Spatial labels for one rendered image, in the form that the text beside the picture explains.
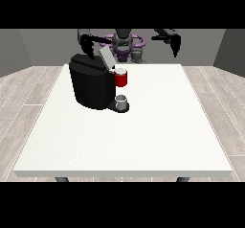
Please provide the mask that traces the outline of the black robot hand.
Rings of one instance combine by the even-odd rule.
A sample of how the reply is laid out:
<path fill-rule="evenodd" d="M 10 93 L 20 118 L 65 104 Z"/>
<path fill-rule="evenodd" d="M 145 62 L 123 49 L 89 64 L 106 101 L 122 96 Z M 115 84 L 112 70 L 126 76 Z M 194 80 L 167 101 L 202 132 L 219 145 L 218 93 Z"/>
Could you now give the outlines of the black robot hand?
<path fill-rule="evenodd" d="M 155 29 L 157 35 L 151 37 L 152 40 L 164 41 L 170 45 L 173 56 L 177 57 L 181 47 L 181 36 L 178 34 L 168 35 L 163 29 Z"/>
<path fill-rule="evenodd" d="M 91 59 L 94 59 L 94 43 L 103 43 L 103 44 L 111 44 L 112 41 L 99 37 L 99 36 L 93 36 L 93 35 L 88 35 L 88 34 L 83 34 L 79 38 L 79 45 L 81 46 L 82 51 L 89 56 Z"/>

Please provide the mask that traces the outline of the pale grey machine lid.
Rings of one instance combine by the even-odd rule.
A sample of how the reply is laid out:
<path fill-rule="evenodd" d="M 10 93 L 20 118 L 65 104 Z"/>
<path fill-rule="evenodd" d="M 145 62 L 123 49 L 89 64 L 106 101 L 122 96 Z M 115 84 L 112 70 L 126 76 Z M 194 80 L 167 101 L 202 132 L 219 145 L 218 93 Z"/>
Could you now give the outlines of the pale grey machine lid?
<path fill-rule="evenodd" d="M 117 61 L 114 59 L 112 52 L 108 46 L 100 48 L 99 55 L 108 70 L 111 70 L 117 64 Z"/>

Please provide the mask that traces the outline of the black coffee machine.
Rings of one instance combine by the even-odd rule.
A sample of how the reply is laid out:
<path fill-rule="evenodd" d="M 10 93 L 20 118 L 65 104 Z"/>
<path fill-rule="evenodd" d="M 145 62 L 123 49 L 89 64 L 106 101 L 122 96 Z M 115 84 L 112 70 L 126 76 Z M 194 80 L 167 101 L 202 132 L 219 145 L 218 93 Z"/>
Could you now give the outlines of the black coffee machine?
<path fill-rule="evenodd" d="M 118 113 L 129 110 L 129 103 L 124 110 L 116 108 L 116 88 L 113 67 L 108 70 L 99 56 L 91 59 L 87 55 L 76 54 L 69 63 L 75 97 L 81 105 L 97 110 L 111 109 Z"/>

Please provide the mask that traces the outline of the red pod holder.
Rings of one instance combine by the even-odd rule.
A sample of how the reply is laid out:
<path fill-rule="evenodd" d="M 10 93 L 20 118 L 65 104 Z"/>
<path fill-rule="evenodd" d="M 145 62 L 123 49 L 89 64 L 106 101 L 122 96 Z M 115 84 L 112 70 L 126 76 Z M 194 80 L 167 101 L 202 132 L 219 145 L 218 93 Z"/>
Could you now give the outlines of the red pod holder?
<path fill-rule="evenodd" d="M 114 71 L 115 85 L 124 87 L 127 85 L 127 71 L 123 68 L 118 68 Z"/>

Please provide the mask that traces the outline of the small grey cup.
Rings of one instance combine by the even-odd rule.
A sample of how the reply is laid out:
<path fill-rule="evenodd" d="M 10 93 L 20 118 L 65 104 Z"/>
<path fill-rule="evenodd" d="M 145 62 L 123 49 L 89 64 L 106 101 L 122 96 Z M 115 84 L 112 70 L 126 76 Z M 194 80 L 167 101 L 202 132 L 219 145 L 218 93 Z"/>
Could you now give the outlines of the small grey cup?
<path fill-rule="evenodd" d="M 127 98 L 125 95 L 118 95 L 115 98 L 116 108 L 119 110 L 124 110 L 127 107 Z"/>

